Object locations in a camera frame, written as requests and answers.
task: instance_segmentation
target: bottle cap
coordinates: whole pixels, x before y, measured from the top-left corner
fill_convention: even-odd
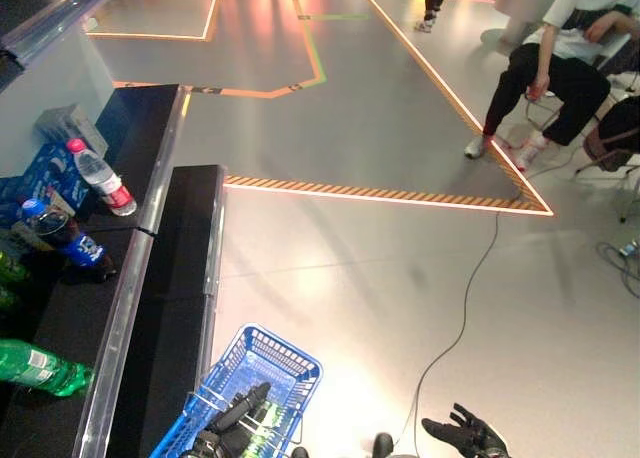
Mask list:
[[[31,218],[32,216],[38,216],[45,212],[47,207],[40,200],[31,198],[22,204],[22,212],[25,218]]]
[[[73,138],[67,141],[67,150],[69,150],[71,153],[78,153],[86,149],[87,145],[85,145],[84,141],[82,141],[80,138]]]

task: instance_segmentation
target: metal edge trim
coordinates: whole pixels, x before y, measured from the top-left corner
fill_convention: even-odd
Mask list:
[[[220,262],[222,255],[224,202],[226,193],[224,189],[224,181],[227,173],[223,166],[218,165],[217,168],[216,191],[211,218],[211,231],[209,233],[209,246],[207,249],[207,264],[205,268],[203,287],[205,300],[204,313],[202,315],[202,327],[200,331],[200,345],[194,389],[197,389],[198,386],[200,386],[201,378],[208,373],[211,368],[211,349],[213,347],[218,285],[220,283]]]
[[[106,455],[152,245],[153,238],[147,233],[133,231],[96,359],[94,380],[82,410],[72,454],[74,458],[99,458]]]
[[[171,106],[167,127],[162,136],[151,178],[149,178],[149,187],[140,210],[138,226],[152,233],[157,233],[160,226],[162,209],[173,173],[173,152],[176,142],[182,134],[190,100],[191,91],[185,86],[179,86]]]
[[[58,0],[0,38],[23,68],[107,0]]]

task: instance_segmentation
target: red bottle label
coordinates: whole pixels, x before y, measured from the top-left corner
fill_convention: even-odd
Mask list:
[[[133,197],[127,187],[122,185],[116,191],[109,193],[103,197],[105,203],[111,208],[120,208],[121,206],[128,205]]]

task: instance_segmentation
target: shopping basket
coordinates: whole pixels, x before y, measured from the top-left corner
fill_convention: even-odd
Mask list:
[[[218,363],[189,394],[175,421],[151,458],[178,458],[191,449],[196,435],[224,410],[237,393],[245,394],[265,381],[271,384],[267,400],[281,410],[278,425],[269,430],[260,458],[282,456],[302,413],[322,377],[317,360],[256,324],[242,327]]]

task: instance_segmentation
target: red bottle cap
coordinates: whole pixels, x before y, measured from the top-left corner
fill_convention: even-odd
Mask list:
[[[67,150],[71,153],[78,153],[79,151],[86,150],[87,145],[84,144],[80,138],[73,138],[67,141]]]

